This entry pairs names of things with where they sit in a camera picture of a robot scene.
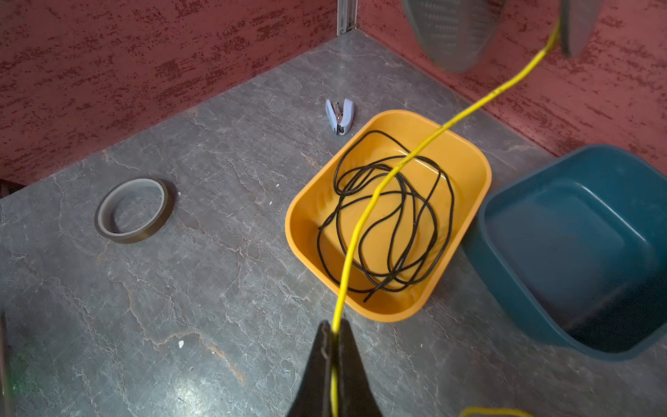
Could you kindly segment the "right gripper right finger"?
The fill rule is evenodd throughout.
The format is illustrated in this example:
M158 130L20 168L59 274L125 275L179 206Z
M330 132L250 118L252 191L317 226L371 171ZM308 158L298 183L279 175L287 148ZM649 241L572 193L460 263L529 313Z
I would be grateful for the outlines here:
M339 416L377 416L382 413L373 397L360 352L349 321L342 319L337 336L335 362L338 382L337 411Z

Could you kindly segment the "yellow plastic bin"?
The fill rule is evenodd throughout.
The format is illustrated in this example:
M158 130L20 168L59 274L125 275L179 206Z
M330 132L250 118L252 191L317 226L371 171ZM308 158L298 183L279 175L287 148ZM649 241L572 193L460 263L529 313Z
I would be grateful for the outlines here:
M347 305L403 321L432 295L492 183L482 151L410 111L373 117L293 199L288 244Z

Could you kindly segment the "teal plastic bin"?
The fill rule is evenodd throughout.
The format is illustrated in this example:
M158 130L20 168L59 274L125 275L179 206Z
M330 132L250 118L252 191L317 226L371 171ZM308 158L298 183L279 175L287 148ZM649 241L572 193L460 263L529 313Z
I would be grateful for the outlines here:
M488 196L463 240L537 342L627 361L666 334L666 178L587 145Z

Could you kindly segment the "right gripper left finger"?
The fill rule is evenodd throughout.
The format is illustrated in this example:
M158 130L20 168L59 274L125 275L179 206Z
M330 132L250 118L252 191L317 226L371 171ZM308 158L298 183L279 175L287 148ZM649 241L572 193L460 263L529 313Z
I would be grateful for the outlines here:
M316 330L302 382L288 417L331 417L331 371L334 345L330 323L322 321Z

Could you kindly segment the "black cable spool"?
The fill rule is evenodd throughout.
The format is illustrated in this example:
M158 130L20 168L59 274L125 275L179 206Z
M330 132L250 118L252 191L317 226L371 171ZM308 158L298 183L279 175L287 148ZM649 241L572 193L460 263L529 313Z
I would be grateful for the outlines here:
M404 1L406 17L424 52L443 71L462 73L481 59L507 3L488 0ZM601 1L561 1L557 40L567 57L587 46Z

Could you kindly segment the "brown tape roll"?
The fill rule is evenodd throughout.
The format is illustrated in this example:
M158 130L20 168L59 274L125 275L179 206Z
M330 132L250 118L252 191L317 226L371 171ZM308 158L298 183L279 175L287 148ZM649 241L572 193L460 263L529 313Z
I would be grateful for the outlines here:
M113 243L139 243L168 222L174 205L173 184L156 177L137 177L121 182L104 196L93 224L100 236Z

